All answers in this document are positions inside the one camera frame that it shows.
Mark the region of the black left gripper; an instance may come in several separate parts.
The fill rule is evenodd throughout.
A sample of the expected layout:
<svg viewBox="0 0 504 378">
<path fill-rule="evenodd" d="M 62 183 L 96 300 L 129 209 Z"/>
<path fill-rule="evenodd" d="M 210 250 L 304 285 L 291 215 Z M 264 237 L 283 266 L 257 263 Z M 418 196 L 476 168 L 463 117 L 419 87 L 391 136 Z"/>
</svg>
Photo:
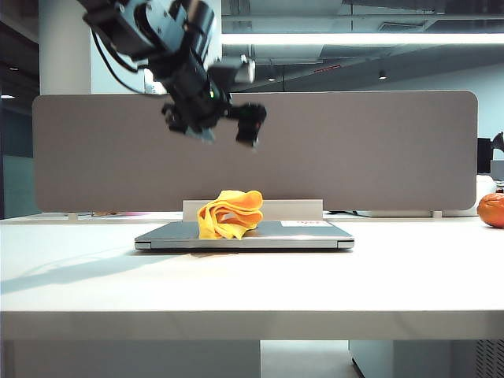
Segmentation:
<svg viewBox="0 0 504 378">
<path fill-rule="evenodd" d="M 228 118 L 238 122 L 235 141 L 256 148 L 267 110 L 252 102 L 237 106 L 230 93 L 236 81 L 254 81 L 254 61 L 242 55 L 205 66 L 201 54 L 181 50 L 153 59 L 151 72 L 172 99 L 163 108 L 170 130 L 212 144 L 216 140 L 213 128 L 220 119 Z"/>
</svg>

